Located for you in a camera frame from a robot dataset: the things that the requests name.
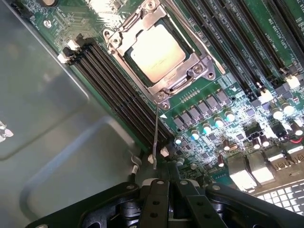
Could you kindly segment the green PC motherboard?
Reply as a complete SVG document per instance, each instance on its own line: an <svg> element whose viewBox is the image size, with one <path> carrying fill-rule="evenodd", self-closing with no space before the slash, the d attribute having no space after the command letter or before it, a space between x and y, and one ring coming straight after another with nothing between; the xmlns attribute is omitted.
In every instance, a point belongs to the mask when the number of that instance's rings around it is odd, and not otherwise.
<svg viewBox="0 0 304 228"><path fill-rule="evenodd" d="M265 150L278 146L287 159L286 146L289 143L304 143L304 58L295 53L267 0L244 1L262 29L273 39L285 64L294 65L292 69L298 72L277 89L263 78L273 99L265 104L258 99L257 107L251 105L181 0L173 0L173 4L223 66L225 74L220 73L212 58L197 40L190 37L176 13L162 0L12 0L11 6L36 29L57 56L67 49L80 52L92 48L104 53L152 113L155 114L156 105L162 103L157 151L164 157L177 159L183 176L230 185L235 183L228 172L229 157L241 153L252 175L247 156L261 152L276 179L278 171L267 159ZM52 22L49 29L43 25L46 19ZM128 50L142 31L148 31L158 23L165 25L186 53L186 58L153 84L128 55ZM257 95L248 78L247 82ZM271 109L278 107L283 112L281 105L284 102L294 107L294 113L284 114L282 120L274 119ZM228 110L235 114L234 122L226 120ZM223 119L224 127L215 126L217 116ZM292 122L301 127L303 135L294 135L290 127ZM211 134L203 132L204 123L211 125ZM245 130L255 125L260 125L262 135L248 141ZM193 129L200 133L196 141L191 138ZM180 145L174 143L177 135L183 137ZM225 139L230 142L229 151L223 150ZM218 166L220 154L224 158L224 167ZM263 186L253 175L252 178L256 188Z"/></svg>

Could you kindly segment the black expansion slot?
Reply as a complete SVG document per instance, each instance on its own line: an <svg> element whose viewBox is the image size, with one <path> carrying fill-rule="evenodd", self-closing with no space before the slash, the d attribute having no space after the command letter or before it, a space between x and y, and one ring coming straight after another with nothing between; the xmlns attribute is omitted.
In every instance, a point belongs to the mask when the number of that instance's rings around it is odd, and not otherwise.
<svg viewBox="0 0 304 228"><path fill-rule="evenodd" d="M284 0L298 26L304 29L304 0Z"/></svg>
<svg viewBox="0 0 304 228"><path fill-rule="evenodd" d="M268 5L283 26L283 31L294 46L294 52L304 58L304 35L297 25L285 0L267 0Z"/></svg>

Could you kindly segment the white case sticker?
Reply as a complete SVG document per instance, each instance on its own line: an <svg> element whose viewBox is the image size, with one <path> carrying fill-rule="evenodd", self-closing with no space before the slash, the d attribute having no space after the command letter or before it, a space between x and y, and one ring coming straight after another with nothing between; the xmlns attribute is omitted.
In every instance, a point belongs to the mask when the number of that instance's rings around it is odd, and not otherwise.
<svg viewBox="0 0 304 228"><path fill-rule="evenodd" d="M6 138L10 138L14 133L7 128L7 125L0 121L0 143L5 141Z"/></svg>

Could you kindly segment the grey metal PC case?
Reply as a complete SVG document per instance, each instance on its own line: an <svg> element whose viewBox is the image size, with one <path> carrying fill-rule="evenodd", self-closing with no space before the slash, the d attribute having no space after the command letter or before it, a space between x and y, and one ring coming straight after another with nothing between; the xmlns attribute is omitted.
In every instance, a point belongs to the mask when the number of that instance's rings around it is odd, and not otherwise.
<svg viewBox="0 0 304 228"><path fill-rule="evenodd" d="M22 17L0 0L0 121L14 135L0 142L0 228L28 224L127 181L142 186L158 165L177 159L145 152L72 68ZM304 162L247 192L304 216ZM170 180L167 228L195 228Z"/></svg>

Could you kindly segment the black fan header connector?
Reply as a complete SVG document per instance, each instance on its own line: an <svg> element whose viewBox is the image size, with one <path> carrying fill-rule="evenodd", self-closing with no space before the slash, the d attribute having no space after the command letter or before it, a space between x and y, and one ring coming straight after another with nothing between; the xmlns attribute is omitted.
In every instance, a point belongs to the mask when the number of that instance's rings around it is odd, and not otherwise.
<svg viewBox="0 0 304 228"><path fill-rule="evenodd" d="M262 135L262 129L260 125L252 126L251 128L247 128L245 130L246 139L248 141L252 141Z"/></svg>

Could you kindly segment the metal rear port housing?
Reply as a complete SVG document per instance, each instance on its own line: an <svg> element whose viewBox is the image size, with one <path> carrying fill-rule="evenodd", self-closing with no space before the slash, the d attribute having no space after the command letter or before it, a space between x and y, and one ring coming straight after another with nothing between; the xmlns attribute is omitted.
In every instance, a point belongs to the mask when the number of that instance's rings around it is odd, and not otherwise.
<svg viewBox="0 0 304 228"><path fill-rule="evenodd" d="M230 178L241 191L251 191L257 187L257 183L249 173L245 157L238 153L227 159Z"/></svg>
<svg viewBox="0 0 304 228"><path fill-rule="evenodd" d="M247 156L252 175L261 184L265 185L275 180L273 173L266 166L261 152L254 152Z"/></svg>
<svg viewBox="0 0 304 228"><path fill-rule="evenodd" d="M282 153L282 149L278 146L266 149L265 155L276 171L290 167L289 162Z"/></svg>
<svg viewBox="0 0 304 228"><path fill-rule="evenodd" d="M304 146L302 144L289 143L286 146L287 160L290 165L304 162Z"/></svg>

